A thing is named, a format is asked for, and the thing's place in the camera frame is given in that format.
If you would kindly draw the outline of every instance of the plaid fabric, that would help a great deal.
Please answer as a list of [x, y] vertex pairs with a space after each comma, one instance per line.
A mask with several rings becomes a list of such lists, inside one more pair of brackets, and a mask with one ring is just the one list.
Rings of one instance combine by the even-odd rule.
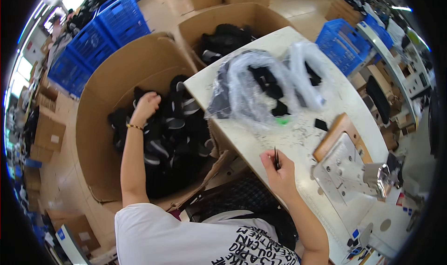
[[209, 200], [201, 202], [200, 222], [213, 215], [231, 211], [248, 210], [256, 213], [272, 213], [276, 221], [280, 221], [286, 232], [298, 240], [298, 233], [292, 217], [284, 209], [278, 209], [281, 204], [277, 201], [265, 185], [254, 175], [233, 183]]

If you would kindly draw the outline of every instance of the hand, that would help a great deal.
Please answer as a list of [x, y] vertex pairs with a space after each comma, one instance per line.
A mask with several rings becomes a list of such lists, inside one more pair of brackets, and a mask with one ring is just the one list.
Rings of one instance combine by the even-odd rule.
[[275, 170], [273, 165], [274, 150], [266, 150], [260, 154], [262, 165], [264, 165], [271, 190], [286, 202], [298, 195], [295, 185], [295, 163], [288, 159], [280, 150], [276, 150], [279, 157], [281, 169]]
[[138, 101], [137, 107], [132, 115], [131, 124], [144, 127], [144, 124], [159, 108], [161, 102], [160, 95], [155, 92], [148, 92]]

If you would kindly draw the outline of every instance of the black pants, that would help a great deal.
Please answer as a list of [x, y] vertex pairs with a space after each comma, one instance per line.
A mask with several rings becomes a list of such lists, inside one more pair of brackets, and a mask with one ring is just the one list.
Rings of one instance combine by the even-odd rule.
[[253, 213], [234, 217], [235, 219], [260, 218], [276, 229], [278, 242], [295, 250], [298, 232], [292, 217], [277, 201], [264, 184], [254, 175], [234, 182], [228, 188], [203, 202], [200, 222], [213, 215], [231, 211], [248, 210]]

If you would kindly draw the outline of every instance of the forearm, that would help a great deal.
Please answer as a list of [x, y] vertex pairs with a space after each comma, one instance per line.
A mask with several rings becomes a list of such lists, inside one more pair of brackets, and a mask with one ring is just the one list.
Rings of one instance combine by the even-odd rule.
[[327, 263], [329, 256], [328, 236], [318, 218], [303, 201], [298, 191], [287, 198], [285, 203], [295, 223], [299, 239], [303, 243], [305, 251], [321, 253], [322, 257], [326, 257]]
[[131, 197], [143, 197], [143, 201], [149, 202], [146, 196], [146, 173], [143, 154], [142, 131], [137, 128], [128, 128], [121, 162], [123, 205], [125, 205], [125, 200], [129, 197], [127, 196], [129, 194]]

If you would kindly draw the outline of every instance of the bracelet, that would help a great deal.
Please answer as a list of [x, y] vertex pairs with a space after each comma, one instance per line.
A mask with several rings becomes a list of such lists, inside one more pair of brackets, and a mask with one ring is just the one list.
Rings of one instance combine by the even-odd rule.
[[136, 125], [133, 125], [133, 124], [130, 124], [130, 123], [126, 124], [126, 126], [127, 126], [127, 128], [133, 127], [133, 128], [137, 128], [137, 129], [140, 129], [141, 131], [143, 131], [143, 128], [141, 128], [139, 126], [136, 126]]

